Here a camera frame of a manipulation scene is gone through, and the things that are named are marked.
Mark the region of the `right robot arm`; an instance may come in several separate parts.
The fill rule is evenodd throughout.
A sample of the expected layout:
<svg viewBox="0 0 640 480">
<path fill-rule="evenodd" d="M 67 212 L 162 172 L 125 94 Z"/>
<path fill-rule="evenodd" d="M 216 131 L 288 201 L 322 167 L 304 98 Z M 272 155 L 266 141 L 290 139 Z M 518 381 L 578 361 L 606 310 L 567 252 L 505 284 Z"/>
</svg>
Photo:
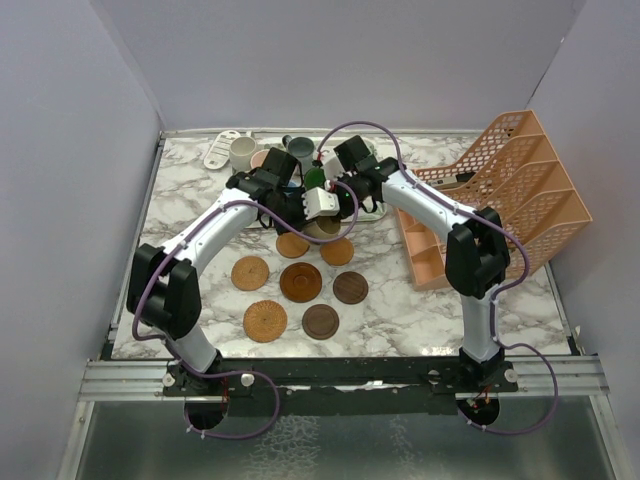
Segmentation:
<svg viewBox="0 0 640 480">
<path fill-rule="evenodd" d="M 446 242 L 444 272 L 449 285 L 460 294 L 463 311 L 459 378 L 469 390 L 486 388 L 504 362 L 504 347 L 497 339 L 495 300 L 505 281 L 510 254 L 508 233 L 499 214 L 489 207 L 478 211 L 455 202 L 393 157 L 377 160 L 358 135 L 336 146 L 321 164 L 327 180 L 344 184 L 337 189 L 344 218 L 356 211 L 347 198 L 346 189 L 351 188 L 359 201 L 370 198 L 394 206 Z"/>
</svg>

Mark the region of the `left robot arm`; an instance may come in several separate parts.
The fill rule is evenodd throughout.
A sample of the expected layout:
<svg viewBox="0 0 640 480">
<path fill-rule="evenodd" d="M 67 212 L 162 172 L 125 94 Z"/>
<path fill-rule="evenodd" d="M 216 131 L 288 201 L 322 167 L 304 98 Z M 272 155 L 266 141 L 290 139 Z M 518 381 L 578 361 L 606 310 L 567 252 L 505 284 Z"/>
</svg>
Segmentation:
<svg viewBox="0 0 640 480">
<path fill-rule="evenodd" d="M 220 385 L 215 365 L 220 352 L 206 338 L 198 320 L 202 310 L 199 277 L 214 257 L 261 213 L 298 227 L 301 201 L 285 193 L 299 161 L 272 148 L 263 164 L 237 172 L 217 200 L 184 231 L 160 247 L 140 245 L 133 257 L 126 308 L 134 315 L 138 341 L 163 340 L 188 366 L 186 382 L 206 395 Z"/>
</svg>

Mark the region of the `white cream mug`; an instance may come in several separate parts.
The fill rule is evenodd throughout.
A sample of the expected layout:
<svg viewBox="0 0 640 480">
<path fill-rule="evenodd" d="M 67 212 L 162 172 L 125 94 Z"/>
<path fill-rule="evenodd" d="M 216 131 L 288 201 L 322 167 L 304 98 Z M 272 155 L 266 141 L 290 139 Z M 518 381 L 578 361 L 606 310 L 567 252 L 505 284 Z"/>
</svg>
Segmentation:
<svg viewBox="0 0 640 480">
<path fill-rule="evenodd" d="M 247 171 L 251 168 L 251 158 L 258 150 L 258 143 L 251 136 L 234 139 L 229 147 L 229 160 L 234 170 Z"/>
</svg>

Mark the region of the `dark walnut coaster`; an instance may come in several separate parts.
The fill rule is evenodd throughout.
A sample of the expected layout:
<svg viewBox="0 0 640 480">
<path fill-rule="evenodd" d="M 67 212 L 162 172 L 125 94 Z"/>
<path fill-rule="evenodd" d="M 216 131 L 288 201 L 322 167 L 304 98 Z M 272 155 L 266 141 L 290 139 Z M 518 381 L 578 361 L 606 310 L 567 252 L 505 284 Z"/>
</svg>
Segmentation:
<svg viewBox="0 0 640 480">
<path fill-rule="evenodd" d="M 339 324 L 338 313 L 326 304 L 313 305 L 302 316 L 304 332 L 316 340 L 331 338 L 337 332 Z"/>
<path fill-rule="evenodd" d="M 355 305 L 367 297 L 369 285 L 361 274 L 354 271 L 346 271 L 335 278 L 333 293 L 340 302 Z"/>
</svg>

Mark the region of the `tan brown mug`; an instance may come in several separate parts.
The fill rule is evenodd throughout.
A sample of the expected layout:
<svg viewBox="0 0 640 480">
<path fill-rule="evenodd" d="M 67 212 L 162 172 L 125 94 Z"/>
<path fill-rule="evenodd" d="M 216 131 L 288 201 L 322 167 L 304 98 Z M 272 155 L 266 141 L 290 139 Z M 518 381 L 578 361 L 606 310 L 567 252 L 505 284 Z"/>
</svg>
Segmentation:
<svg viewBox="0 0 640 480">
<path fill-rule="evenodd" d="M 335 238 L 341 231 L 341 222 L 336 217 L 319 216 L 307 224 L 303 232 L 314 239 Z"/>
</svg>

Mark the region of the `dark walnut coaster front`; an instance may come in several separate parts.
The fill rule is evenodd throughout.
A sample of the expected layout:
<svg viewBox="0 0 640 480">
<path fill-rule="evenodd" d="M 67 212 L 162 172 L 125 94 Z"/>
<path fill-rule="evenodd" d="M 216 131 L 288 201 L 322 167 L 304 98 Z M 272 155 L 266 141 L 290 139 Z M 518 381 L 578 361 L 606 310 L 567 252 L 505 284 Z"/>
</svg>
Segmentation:
<svg viewBox="0 0 640 480">
<path fill-rule="evenodd" d="M 337 332 L 339 324 L 338 313 L 326 304 L 313 305 L 302 316 L 304 332 L 316 340 L 331 338 Z"/>
</svg>

